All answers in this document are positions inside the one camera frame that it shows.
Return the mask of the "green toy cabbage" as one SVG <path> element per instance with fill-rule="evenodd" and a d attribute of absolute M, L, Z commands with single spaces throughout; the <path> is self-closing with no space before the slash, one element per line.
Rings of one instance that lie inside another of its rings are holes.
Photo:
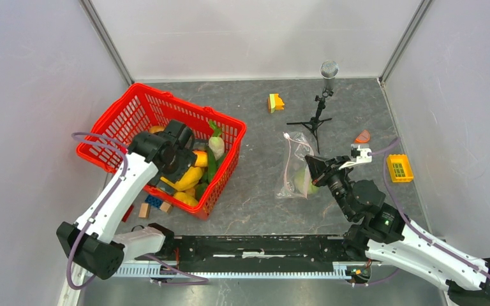
<path fill-rule="evenodd" d="M 305 168 L 301 168 L 295 172 L 293 183 L 297 193 L 305 198 L 310 194 L 316 194 L 319 190 L 318 187 L 312 184 L 309 170 Z"/>

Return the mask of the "clear zip top bag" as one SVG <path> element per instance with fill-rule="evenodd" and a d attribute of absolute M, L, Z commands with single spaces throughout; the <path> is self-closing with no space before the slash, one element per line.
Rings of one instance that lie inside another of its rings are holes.
<path fill-rule="evenodd" d="M 301 132 L 284 132 L 283 140 L 285 141 L 282 160 L 283 171 L 274 190 L 275 198 L 305 198 L 297 193 L 293 176 L 301 168 L 309 170 L 304 157 L 306 155 L 315 156 L 316 152 L 309 144 L 306 135 Z"/>

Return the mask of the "yellow toy banana bunch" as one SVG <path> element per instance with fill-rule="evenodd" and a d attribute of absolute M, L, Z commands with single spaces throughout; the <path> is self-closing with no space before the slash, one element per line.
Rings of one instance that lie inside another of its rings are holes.
<path fill-rule="evenodd" d="M 199 202 L 194 194 L 188 192 L 189 189 L 194 189 L 204 174 L 204 169 L 201 167 L 190 167 L 183 177 L 176 183 L 172 183 L 165 177 L 161 177 L 161 181 L 168 184 L 176 190 L 173 198 L 184 203 L 189 207 L 196 207 Z"/>

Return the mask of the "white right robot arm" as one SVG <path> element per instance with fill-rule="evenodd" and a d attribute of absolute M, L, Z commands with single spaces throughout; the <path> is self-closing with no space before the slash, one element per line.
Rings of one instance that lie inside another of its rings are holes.
<path fill-rule="evenodd" d="M 371 154 L 332 159 L 307 155 L 314 186 L 329 188 L 346 220 L 343 252 L 351 260 L 381 261 L 412 273 L 445 291 L 457 305 L 490 305 L 490 258 L 476 258 L 434 237 L 400 207 L 385 202 L 372 180 L 352 181 L 354 166 Z"/>

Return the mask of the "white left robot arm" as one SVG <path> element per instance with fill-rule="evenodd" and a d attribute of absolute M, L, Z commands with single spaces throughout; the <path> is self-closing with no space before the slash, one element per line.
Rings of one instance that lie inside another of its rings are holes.
<path fill-rule="evenodd" d="M 93 145 L 110 149 L 121 158 L 115 175 L 94 203 L 73 223 L 62 222 L 56 231 L 67 255 L 67 278 L 76 264 L 100 279 L 108 279 L 121 265 L 146 254 L 168 259 L 175 243 L 167 238 L 171 231 L 152 224 L 129 233 L 116 233 L 125 213 L 148 184 L 161 184 L 161 178 L 174 183 L 197 160 L 192 148 L 192 129 L 171 120 L 162 132 L 142 131 L 129 145 L 109 136 Z"/>

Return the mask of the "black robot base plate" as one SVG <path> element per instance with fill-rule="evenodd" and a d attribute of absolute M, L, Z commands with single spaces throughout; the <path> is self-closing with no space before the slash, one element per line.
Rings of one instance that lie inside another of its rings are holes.
<path fill-rule="evenodd" d="M 154 256 L 189 273 L 329 272 L 334 262 L 368 262 L 339 235 L 182 235 Z"/>

